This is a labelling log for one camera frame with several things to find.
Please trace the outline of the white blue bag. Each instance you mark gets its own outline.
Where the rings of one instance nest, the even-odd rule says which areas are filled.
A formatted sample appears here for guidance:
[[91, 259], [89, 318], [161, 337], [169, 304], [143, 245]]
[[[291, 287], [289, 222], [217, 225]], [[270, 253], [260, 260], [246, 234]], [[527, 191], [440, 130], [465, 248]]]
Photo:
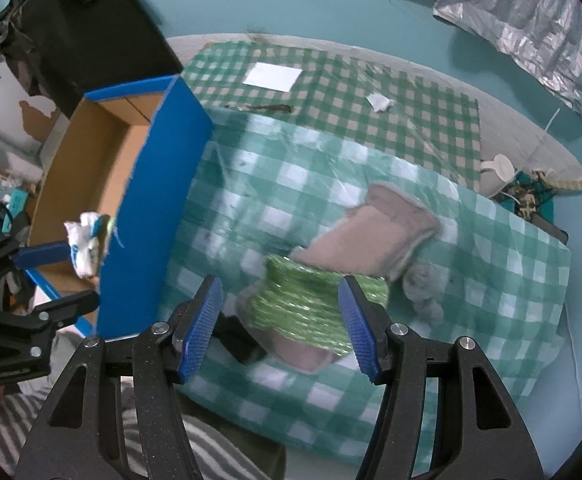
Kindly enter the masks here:
[[79, 278], [97, 278], [113, 228], [114, 219], [96, 211], [82, 212], [80, 220], [64, 222], [70, 261]]

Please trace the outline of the green patterned soft cloth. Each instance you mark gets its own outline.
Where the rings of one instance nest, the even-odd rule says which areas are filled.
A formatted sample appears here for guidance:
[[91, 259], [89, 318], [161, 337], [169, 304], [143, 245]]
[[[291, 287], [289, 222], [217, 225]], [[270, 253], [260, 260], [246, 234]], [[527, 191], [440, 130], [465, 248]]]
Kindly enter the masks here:
[[265, 278], [245, 293], [245, 325], [277, 330], [292, 341], [346, 356], [352, 345], [338, 305], [343, 278], [342, 273], [270, 255], [265, 261]]

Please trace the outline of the grey soft toy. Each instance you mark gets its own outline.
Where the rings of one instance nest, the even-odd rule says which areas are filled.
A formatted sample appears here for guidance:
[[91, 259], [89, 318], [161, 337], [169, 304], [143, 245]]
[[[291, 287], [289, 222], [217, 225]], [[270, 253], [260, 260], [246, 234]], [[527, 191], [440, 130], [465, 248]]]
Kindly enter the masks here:
[[434, 264], [416, 262], [404, 273], [403, 291], [418, 318], [432, 326], [444, 321], [440, 302], [446, 284], [442, 271]]

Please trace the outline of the blue cardboard box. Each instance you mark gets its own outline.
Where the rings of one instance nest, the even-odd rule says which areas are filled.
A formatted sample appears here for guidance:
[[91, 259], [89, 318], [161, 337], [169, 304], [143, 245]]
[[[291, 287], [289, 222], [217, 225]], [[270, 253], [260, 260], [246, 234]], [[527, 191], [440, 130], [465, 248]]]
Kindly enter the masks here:
[[180, 76], [88, 92], [75, 108], [38, 192], [29, 242], [65, 240], [64, 225], [83, 212], [113, 220], [99, 268], [102, 337], [135, 335], [157, 319], [175, 235], [212, 130]]

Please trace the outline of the pink folded towel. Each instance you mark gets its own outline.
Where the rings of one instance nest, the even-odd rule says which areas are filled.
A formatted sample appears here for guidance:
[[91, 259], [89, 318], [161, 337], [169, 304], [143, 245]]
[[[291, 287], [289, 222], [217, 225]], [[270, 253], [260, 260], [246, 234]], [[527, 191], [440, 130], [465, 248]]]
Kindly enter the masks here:
[[[368, 186], [364, 201], [346, 211], [326, 232], [282, 257], [317, 270], [351, 274], [371, 300], [385, 306], [389, 285], [404, 274], [416, 249], [438, 232], [440, 220], [425, 205], [394, 185], [376, 182]], [[343, 358], [292, 341], [277, 330], [245, 325], [245, 293], [253, 289], [254, 285], [238, 296], [238, 320], [266, 353], [308, 374]]]

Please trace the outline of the black cloth covered furniture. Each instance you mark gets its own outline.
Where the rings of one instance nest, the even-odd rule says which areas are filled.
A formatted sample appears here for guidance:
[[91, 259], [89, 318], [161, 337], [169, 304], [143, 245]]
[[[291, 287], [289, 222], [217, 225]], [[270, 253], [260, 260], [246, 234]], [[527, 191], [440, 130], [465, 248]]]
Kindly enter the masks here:
[[9, 0], [0, 56], [29, 96], [66, 116], [87, 92], [181, 70], [138, 0]]

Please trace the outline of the teal checkered plastic tablecloth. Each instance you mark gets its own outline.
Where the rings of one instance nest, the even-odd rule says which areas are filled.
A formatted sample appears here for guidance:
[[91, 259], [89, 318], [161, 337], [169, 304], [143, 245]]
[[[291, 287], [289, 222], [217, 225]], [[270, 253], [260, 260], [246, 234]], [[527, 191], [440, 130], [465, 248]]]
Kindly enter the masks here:
[[395, 321], [476, 340], [515, 401], [558, 355], [571, 254], [432, 170], [332, 134], [228, 108], [193, 179], [163, 301], [219, 276], [228, 313], [303, 346], [241, 364], [213, 342], [193, 400], [286, 445], [356, 464], [382, 391], [358, 370], [337, 306], [344, 274]]

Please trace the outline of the white square paper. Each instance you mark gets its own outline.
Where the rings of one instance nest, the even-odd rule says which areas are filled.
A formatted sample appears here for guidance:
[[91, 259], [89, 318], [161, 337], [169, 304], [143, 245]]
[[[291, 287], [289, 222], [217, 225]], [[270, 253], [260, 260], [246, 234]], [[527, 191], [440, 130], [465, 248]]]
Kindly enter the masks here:
[[248, 71], [243, 83], [247, 86], [278, 92], [289, 92], [297, 82], [300, 68], [257, 62]]

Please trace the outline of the crumpled white paper scrap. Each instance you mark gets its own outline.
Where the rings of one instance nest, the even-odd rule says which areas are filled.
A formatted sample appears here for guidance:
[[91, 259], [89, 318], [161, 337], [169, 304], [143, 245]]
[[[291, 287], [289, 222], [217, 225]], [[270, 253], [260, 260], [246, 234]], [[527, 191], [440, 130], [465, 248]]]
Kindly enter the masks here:
[[366, 100], [376, 114], [387, 112], [394, 104], [394, 101], [382, 93], [369, 93]]

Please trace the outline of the green beige checkered cloth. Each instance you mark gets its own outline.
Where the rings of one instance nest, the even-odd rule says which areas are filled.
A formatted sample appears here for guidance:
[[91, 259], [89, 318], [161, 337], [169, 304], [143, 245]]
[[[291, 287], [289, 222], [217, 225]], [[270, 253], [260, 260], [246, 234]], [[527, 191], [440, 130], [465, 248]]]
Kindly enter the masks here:
[[[300, 68], [289, 92], [247, 86], [257, 63]], [[255, 41], [206, 44], [183, 77], [204, 105], [231, 107], [331, 133], [480, 188], [481, 125], [476, 99], [456, 88], [378, 62], [324, 50]], [[366, 100], [394, 101], [376, 114]]]

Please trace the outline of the silver foil tarp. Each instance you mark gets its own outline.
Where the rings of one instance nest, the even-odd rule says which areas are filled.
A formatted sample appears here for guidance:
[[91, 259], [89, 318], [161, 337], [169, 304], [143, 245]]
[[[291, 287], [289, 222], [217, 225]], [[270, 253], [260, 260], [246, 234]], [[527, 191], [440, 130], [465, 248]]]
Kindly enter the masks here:
[[580, 0], [437, 0], [433, 14], [509, 55], [582, 116]]

